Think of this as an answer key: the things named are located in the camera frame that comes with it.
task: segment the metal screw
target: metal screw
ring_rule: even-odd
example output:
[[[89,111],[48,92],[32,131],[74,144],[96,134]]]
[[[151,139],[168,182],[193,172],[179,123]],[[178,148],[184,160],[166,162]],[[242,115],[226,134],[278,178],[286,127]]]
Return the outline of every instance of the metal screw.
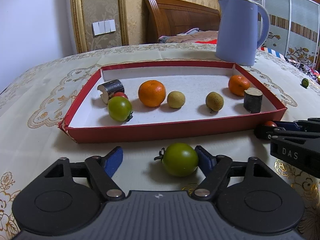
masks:
[[[195,190],[195,195],[198,197],[207,197],[210,195],[210,191],[205,188],[198,188]]]
[[[107,191],[107,196],[109,197],[120,197],[122,195],[122,191],[119,189],[109,189]]]

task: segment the blue kettle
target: blue kettle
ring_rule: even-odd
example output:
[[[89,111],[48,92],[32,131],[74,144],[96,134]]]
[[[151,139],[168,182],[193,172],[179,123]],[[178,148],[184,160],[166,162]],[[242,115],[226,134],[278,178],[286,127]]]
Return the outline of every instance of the blue kettle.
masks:
[[[252,0],[218,0],[222,9],[216,56],[242,66],[254,64],[257,48],[269,34],[269,16],[266,9]],[[258,37],[258,13],[263,19]]]

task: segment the table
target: table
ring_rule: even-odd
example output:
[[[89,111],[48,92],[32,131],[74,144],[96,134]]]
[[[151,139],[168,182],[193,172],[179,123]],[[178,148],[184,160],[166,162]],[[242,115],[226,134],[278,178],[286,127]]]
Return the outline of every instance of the table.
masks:
[[[91,155],[105,155],[114,146],[124,150],[124,162],[114,181],[124,190],[190,189],[203,179],[200,171],[184,179],[166,176],[155,157],[162,147],[185,142],[203,146],[211,154],[226,154],[234,161],[257,156],[303,197],[305,215],[298,230],[306,239],[320,239],[319,179],[269,154],[269,144],[252,131],[163,141],[76,144],[57,128],[78,92],[102,65],[153,60],[217,60],[212,44],[151,44],[102,49],[57,59],[31,68],[0,95],[0,240],[18,232],[11,212],[15,196],[61,156],[80,162]],[[244,67],[286,105],[283,120],[319,117],[320,85],[305,74],[265,51],[257,51],[252,67]]]

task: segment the kettle handle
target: kettle handle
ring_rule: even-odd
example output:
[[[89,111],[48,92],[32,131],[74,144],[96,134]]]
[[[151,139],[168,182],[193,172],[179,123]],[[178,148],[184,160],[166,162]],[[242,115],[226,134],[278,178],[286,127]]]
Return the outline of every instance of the kettle handle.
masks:
[[[261,47],[261,45],[266,41],[268,37],[270,21],[269,21],[269,14],[267,10],[261,4],[257,3],[257,5],[258,5],[258,13],[261,15],[261,18],[263,20],[262,33],[257,43],[257,49],[258,49],[259,47]]]

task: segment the red box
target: red box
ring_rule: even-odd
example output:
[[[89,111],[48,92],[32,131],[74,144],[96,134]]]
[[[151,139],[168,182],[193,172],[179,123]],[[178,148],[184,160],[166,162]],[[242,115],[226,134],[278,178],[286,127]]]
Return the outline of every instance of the red box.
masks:
[[[245,76],[252,86],[263,92],[260,113],[247,112],[241,105],[243,98],[229,92],[228,78],[233,74]],[[127,123],[111,120],[96,89],[97,85],[113,79],[121,80],[132,102],[133,119]],[[167,107],[166,101],[158,108],[143,106],[137,99],[139,84],[150,79],[164,83],[167,94],[172,90],[184,92],[186,104],[179,110]],[[211,91],[225,99],[216,117],[204,105]],[[59,128],[77,143],[160,140],[254,129],[266,121],[281,120],[286,109],[270,90],[234,63],[140,62],[104,66],[97,71],[79,92]]]

